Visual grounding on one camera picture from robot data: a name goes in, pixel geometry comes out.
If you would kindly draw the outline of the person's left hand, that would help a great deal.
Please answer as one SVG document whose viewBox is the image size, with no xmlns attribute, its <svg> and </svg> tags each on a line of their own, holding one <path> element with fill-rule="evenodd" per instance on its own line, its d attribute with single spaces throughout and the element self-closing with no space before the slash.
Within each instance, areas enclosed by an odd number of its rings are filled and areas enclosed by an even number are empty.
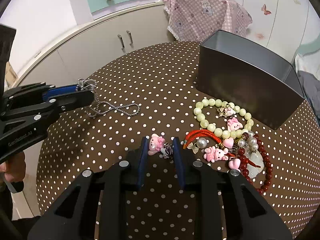
<svg viewBox="0 0 320 240">
<path fill-rule="evenodd" d="M 10 183 L 22 181 L 26 173 L 25 153 L 20 152 L 6 162 L 1 163 L 1 173 L 4 174 L 6 181 Z"/>
</svg>

